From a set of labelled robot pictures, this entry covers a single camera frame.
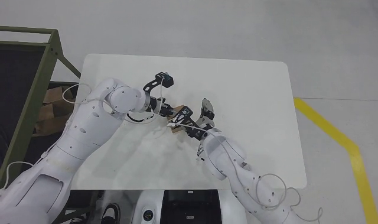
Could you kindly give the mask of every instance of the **wooden block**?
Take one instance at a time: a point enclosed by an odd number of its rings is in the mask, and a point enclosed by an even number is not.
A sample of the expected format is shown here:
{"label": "wooden block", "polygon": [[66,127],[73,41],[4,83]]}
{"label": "wooden block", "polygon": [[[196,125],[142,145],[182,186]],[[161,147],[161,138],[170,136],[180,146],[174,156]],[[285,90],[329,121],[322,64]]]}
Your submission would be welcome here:
{"label": "wooden block", "polygon": [[[67,86],[55,87],[53,89],[48,89],[43,99],[43,103],[51,103],[62,99],[63,92],[67,89]],[[72,99],[71,90],[68,90],[64,95],[66,99]]]}
{"label": "wooden block", "polygon": [[[177,107],[175,107],[173,110],[175,110],[176,112],[178,112],[178,111],[180,111],[184,106],[185,106],[185,105],[177,106]],[[173,134],[174,134],[174,133],[177,133],[177,132],[180,132],[180,131],[182,131],[182,130],[183,130],[182,127],[178,127],[178,128],[173,128],[173,127],[171,127],[171,131],[172,131]]]}

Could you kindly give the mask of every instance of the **cardboard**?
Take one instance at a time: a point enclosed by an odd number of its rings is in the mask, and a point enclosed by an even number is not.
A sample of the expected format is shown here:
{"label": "cardboard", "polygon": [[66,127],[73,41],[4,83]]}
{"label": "cardboard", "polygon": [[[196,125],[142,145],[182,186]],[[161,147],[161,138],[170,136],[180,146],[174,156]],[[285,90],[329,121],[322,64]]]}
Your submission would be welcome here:
{"label": "cardboard", "polygon": [[[176,112],[178,112],[178,111],[180,111],[184,106],[185,106],[185,105],[177,106],[177,107],[175,107],[173,110],[175,110]],[[171,127],[172,134],[177,133],[177,132],[182,131],[182,130],[183,130],[183,128],[182,128],[181,126],[178,127],[178,128],[173,128],[173,127]]]}
{"label": "cardboard", "polygon": [[37,122],[54,118],[54,109],[52,104],[44,105],[40,109]]}
{"label": "cardboard", "polygon": [[32,136],[47,136],[62,131],[70,115],[71,114],[37,122],[35,125],[36,133]]}
{"label": "cardboard", "polygon": [[[53,89],[48,89],[45,94],[45,98],[43,99],[43,103],[51,103],[62,99],[63,92],[68,89],[67,86],[60,86],[55,87]],[[68,90],[64,95],[66,99],[72,99],[73,95],[71,90]]]}

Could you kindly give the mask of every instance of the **table top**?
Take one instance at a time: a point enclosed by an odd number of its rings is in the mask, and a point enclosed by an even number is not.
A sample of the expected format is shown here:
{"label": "table top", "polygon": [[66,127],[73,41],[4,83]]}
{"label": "table top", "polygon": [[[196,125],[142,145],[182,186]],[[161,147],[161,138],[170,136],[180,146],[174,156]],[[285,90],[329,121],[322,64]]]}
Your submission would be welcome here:
{"label": "table top", "polygon": [[[200,114],[201,101],[214,106],[216,127],[246,151],[259,174],[274,173],[288,187],[307,184],[288,68],[282,62],[181,57],[89,54],[80,83],[95,87],[114,77],[143,87],[155,74],[168,72],[174,85],[163,87],[171,106],[185,104]],[[80,86],[77,101],[88,94]],[[159,88],[151,92],[159,97]],[[199,142],[172,134],[165,118],[147,125],[124,122],[114,136],[80,167],[72,189],[229,189],[197,160]],[[267,178],[274,188],[283,187]]]}

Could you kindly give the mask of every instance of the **black panel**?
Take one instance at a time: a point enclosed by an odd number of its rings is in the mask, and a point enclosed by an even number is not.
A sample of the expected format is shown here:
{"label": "black panel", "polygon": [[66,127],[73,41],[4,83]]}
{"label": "black panel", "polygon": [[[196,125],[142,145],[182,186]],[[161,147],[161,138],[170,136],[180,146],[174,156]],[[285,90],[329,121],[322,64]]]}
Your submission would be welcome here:
{"label": "black panel", "polygon": [[12,140],[45,47],[11,46],[0,50],[0,164]]}
{"label": "black panel", "polygon": [[166,190],[161,224],[221,224],[217,190]]}

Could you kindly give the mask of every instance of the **green metal frame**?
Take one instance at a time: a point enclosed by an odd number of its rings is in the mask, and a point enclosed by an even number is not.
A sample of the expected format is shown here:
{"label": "green metal frame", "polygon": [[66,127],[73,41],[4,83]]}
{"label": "green metal frame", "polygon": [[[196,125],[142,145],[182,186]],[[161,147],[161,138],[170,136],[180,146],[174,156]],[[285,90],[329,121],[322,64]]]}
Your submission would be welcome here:
{"label": "green metal frame", "polygon": [[[35,74],[21,116],[18,120],[15,132],[10,142],[2,167],[0,168],[0,187],[4,185],[6,179],[6,167],[14,161],[23,161],[28,149],[30,138],[37,121],[40,107],[50,82],[51,76],[59,59],[72,73],[80,78],[80,72],[64,57],[61,48],[58,30],[43,28],[24,28],[0,26],[0,31],[50,34],[47,43],[27,43],[17,41],[0,41],[0,49],[34,49],[45,47],[38,70]],[[20,164],[15,164],[9,171],[9,183],[13,181],[21,170]]]}

